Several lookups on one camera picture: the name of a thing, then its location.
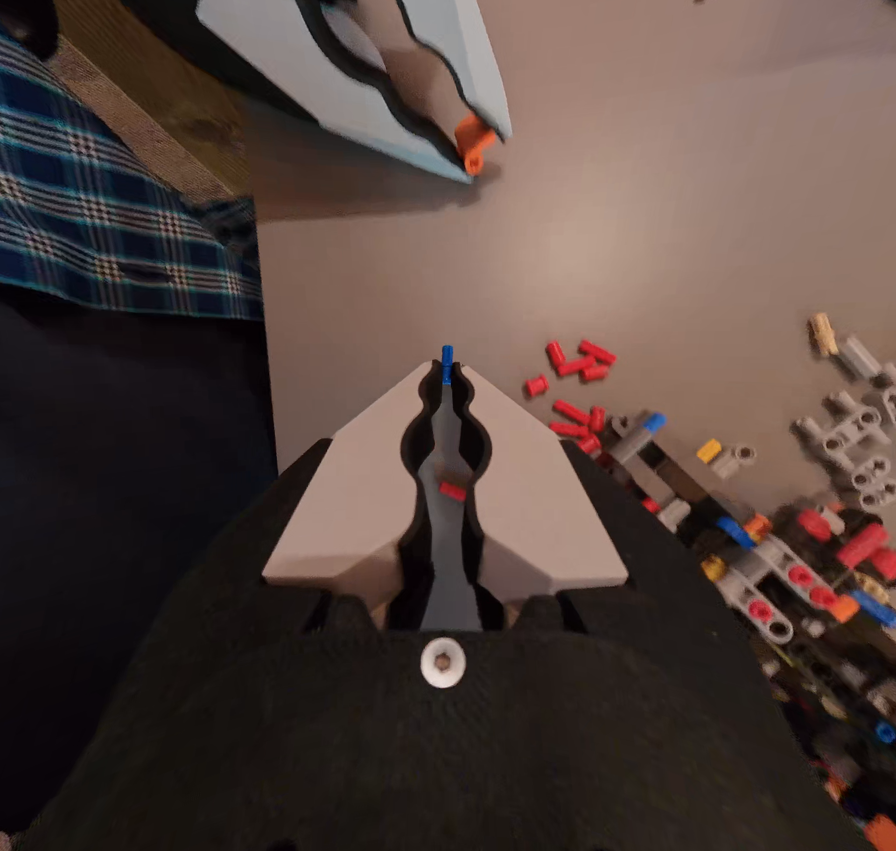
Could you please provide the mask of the small grey lego bush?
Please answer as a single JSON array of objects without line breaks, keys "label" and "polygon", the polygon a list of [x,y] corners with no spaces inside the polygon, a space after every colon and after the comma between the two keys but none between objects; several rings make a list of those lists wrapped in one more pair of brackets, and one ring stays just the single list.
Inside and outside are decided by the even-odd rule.
[{"label": "small grey lego bush", "polygon": [[720,450],[712,458],[709,468],[720,480],[728,480],[756,462],[756,449],[747,444],[735,444]]}]

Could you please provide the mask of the plaid shirt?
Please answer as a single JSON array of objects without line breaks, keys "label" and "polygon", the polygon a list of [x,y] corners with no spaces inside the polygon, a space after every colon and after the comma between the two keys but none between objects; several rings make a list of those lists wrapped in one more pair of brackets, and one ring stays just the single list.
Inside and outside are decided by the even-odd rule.
[{"label": "plaid shirt", "polygon": [[252,199],[189,202],[5,29],[1,280],[109,312],[264,317]]}]

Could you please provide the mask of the grey and blue lego axle connector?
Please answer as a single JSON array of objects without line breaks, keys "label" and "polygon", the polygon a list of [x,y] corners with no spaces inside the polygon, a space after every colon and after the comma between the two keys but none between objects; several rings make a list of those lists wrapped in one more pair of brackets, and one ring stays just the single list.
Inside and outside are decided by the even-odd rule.
[{"label": "grey and blue lego axle connector", "polygon": [[615,440],[609,446],[611,459],[619,464],[637,457],[641,450],[654,442],[655,435],[666,426],[666,416],[650,412],[638,419],[611,417],[610,428]]}]

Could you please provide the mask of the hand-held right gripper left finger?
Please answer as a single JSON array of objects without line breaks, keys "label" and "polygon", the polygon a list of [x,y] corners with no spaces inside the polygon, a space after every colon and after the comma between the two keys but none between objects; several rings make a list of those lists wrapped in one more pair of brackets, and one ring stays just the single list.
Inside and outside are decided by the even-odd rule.
[{"label": "hand-held right gripper left finger", "polygon": [[355,596],[383,610],[402,589],[399,542],[417,506],[401,442],[424,411],[420,364],[330,440],[263,567],[268,584]]}]

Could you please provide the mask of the orange lego connector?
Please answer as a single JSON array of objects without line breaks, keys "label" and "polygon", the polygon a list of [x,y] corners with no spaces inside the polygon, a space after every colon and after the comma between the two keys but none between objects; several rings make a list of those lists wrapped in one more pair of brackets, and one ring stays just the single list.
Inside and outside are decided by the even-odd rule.
[{"label": "orange lego connector", "polygon": [[485,154],[498,140],[496,130],[474,113],[456,125],[454,138],[467,175],[477,177],[485,166]]}]

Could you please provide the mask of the pile of grey lego connectors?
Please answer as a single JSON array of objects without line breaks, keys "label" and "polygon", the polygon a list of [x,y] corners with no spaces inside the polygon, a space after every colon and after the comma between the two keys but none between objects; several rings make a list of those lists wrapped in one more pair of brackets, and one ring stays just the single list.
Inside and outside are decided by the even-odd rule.
[{"label": "pile of grey lego connectors", "polygon": [[792,427],[845,506],[879,514],[895,501],[894,362],[880,361],[855,334],[837,344],[836,359],[861,387],[826,397],[825,422],[805,416]]}]

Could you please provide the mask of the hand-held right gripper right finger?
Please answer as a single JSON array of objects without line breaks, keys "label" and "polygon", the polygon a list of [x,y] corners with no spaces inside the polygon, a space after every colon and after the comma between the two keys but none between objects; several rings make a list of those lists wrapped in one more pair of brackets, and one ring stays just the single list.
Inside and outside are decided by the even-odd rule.
[{"label": "hand-held right gripper right finger", "polygon": [[470,366],[455,375],[484,439],[467,497],[481,537],[476,584],[500,604],[624,585],[629,572],[558,435]]}]

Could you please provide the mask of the pile of red lego pins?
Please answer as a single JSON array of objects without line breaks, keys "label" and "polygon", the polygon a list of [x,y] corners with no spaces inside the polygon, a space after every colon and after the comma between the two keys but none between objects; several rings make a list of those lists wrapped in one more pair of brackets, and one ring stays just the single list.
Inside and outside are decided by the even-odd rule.
[{"label": "pile of red lego pins", "polygon": [[595,337],[547,333],[525,361],[521,399],[557,440],[601,460],[610,445],[607,390],[618,362],[617,350]]}]

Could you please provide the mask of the pile of mixed lego pieces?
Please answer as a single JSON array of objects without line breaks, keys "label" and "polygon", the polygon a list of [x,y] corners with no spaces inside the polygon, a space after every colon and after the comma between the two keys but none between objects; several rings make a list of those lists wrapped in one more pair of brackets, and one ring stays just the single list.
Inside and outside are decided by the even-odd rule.
[{"label": "pile of mixed lego pieces", "polygon": [[805,503],[778,521],[714,494],[710,470],[644,438],[616,440],[602,456],[696,556],[725,604],[754,634],[785,699],[822,708],[828,725],[804,726],[825,788],[875,849],[894,849],[894,653],[868,628],[894,630],[894,546],[879,520]]}]

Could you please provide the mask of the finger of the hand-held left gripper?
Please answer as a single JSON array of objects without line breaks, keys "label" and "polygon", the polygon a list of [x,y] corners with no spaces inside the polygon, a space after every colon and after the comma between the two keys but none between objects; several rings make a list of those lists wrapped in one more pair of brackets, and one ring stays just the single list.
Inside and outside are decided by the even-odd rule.
[{"label": "finger of the hand-held left gripper", "polygon": [[348,49],[316,0],[197,0],[198,20],[322,129],[470,184],[464,158],[407,106],[388,73]]},{"label": "finger of the hand-held left gripper", "polygon": [[409,37],[442,63],[467,110],[508,141],[506,92],[477,0],[395,2]]}]

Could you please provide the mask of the dark trousers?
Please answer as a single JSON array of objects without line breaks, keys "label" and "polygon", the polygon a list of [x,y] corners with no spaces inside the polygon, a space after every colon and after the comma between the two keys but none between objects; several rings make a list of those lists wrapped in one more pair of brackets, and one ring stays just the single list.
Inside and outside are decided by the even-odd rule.
[{"label": "dark trousers", "polygon": [[28,827],[163,601],[277,476],[259,321],[2,286],[1,819]]}]

